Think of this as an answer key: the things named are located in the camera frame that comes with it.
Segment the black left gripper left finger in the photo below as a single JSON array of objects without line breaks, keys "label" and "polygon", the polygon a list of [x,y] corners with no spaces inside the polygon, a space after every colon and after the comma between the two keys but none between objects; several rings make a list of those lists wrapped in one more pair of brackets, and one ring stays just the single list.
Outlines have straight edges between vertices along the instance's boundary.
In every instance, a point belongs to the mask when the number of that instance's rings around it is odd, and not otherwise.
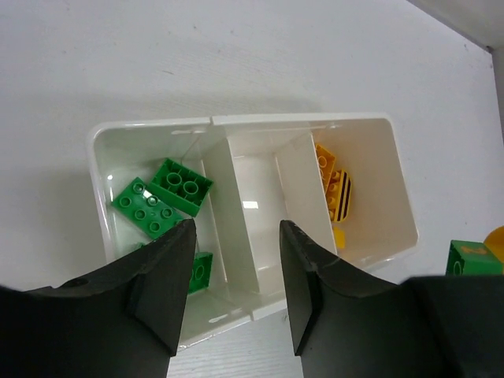
[{"label": "black left gripper left finger", "polygon": [[183,220],[60,287],[3,287],[2,376],[166,376],[180,341],[195,244],[195,223]]}]

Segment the small green duplo plate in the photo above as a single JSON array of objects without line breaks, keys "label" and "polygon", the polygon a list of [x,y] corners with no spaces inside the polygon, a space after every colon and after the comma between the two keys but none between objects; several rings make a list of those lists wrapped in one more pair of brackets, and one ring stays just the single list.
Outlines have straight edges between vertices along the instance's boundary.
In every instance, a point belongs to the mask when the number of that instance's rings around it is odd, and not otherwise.
[{"label": "small green duplo plate", "polygon": [[205,290],[209,286],[212,264],[213,254],[209,252],[199,252],[195,254],[187,292],[189,295]]}]

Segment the yellow long duplo brick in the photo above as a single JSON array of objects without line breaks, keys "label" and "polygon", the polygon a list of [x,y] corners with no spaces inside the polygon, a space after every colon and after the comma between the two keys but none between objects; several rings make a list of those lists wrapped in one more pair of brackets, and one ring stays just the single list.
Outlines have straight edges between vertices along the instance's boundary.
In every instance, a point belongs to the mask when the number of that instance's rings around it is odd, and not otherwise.
[{"label": "yellow long duplo brick", "polygon": [[315,144],[317,164],[321,173],[322,185],[324,192],[327,192],[328,186],[330,184],[332,173],[335,167],[335,155],[323,147],[321,144]]}]

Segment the green square duplo brick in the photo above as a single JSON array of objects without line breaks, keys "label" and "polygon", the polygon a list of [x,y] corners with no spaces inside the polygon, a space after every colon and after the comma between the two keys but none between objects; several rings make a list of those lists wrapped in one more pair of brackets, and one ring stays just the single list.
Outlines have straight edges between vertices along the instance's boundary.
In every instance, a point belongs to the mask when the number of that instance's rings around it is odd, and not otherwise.
[{"label": "green square duplo brick", "polygon": [[213,181],[167,158],[149,183],[151,192],[167,205],[196,217]]}]

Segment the yellow round duplo piece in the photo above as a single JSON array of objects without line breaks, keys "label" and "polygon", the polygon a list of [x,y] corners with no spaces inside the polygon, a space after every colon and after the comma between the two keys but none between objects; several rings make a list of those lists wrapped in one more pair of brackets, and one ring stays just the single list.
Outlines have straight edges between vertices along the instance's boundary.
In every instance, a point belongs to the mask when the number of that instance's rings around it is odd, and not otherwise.
[{"label": "yellow round duplo piece", "polygon": [[485,238],[484,245],[501,263],[504,263],[504,226],[500,226],[493,230]]}]

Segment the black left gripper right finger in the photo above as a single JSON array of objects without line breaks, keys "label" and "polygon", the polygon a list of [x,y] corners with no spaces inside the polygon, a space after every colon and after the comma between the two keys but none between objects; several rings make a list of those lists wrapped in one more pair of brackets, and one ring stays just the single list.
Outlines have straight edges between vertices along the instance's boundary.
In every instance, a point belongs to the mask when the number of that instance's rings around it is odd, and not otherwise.
[{"label": "black left gripper right finger", "polygon": [[295,354],[307,377],[500,377],[503,278],[418,276],[395,284],[280,223]]}]

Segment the green duplo base plate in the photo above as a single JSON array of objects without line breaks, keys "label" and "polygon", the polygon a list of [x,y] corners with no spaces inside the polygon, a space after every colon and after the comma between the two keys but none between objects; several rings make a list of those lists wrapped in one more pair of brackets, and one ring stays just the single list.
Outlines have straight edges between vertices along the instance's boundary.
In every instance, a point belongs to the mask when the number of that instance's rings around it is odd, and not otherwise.
[{"label": "green duplo base plate", "polygon": [[152,240],[158,239],[183,220],[139,177],[112,201],[112,207]]}]

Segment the green printed duplo brick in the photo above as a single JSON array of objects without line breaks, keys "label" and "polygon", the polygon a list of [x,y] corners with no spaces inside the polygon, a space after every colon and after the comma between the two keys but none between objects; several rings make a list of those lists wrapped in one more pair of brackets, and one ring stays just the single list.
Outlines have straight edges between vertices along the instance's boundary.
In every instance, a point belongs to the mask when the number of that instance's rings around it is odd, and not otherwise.
[{"label": "green printed duplo brick", "polygon": [[503,263],[481,242],[451,240],[446,274],[448,276],[502,275]]}]

